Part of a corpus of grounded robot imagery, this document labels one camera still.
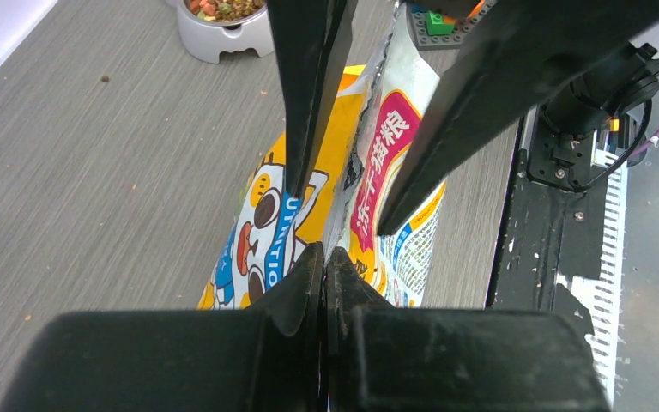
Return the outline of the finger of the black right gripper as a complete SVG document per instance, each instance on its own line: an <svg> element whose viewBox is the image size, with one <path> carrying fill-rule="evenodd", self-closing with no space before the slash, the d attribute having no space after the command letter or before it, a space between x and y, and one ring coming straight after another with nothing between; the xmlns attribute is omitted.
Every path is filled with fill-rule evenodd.
<svg viewBox="0 0 659 412"><path fill-rule="evenodd" d="M304 197L352 45L356 1L268 0L286 114L284 188Z"/></svg>
<svg viewBox="0 0 659 412"><path fill-rule="evenodd" d="M509 124L659 22L659 1L499 1L442 75L378 221L393 234Z"/></svg>

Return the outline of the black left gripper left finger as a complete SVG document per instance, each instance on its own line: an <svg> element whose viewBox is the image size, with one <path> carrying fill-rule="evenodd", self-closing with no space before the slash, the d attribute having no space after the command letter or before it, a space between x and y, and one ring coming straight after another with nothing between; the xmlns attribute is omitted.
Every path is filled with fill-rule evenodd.
<svg viewBox="0 0 659 412"><path fill-rule="evenodd" d="M243 310L68 312L36 337L2 411L322 411L323 248Z"/></svg>

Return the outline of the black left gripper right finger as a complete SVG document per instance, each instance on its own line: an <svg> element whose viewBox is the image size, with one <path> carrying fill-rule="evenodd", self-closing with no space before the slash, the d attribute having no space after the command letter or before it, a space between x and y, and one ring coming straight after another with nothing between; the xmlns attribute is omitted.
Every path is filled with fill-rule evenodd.
<svg viewBox="0 0 659 412"><path fill-rule="evenodd" d="M586 342L552 313L397 308L336 247L325 265L333 411L607 411Z"/></svg>

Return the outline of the cat food bag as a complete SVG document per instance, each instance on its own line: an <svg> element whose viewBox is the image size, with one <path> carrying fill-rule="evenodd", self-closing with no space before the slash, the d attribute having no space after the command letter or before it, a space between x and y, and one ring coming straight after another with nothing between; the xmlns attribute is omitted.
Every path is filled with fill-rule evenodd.
<svg viewBox="0 0 659 412"><path fill-rule="evenodd" d="M304 197L284 188L286 131L260 160L199 306L247 307L316 242L344 249L360 277L392 305L418 306L444 185L395 233L381 236L377 224L437 84L438 75L411 40L407 5L399 1L369 61L344 65Z"/></svg>

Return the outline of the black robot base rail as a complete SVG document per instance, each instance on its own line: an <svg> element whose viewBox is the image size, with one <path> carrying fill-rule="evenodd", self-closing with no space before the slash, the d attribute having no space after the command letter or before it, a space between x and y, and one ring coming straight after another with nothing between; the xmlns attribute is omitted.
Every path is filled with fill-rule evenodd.
<svg viewBox="0 0 659 412"><path fill-rule="evenodd" d="M614 398L628 171L620 167L584 193L566 191L569 172L553 158L555 144L529 111L518 127L487 306L566 319Z"/></svg>

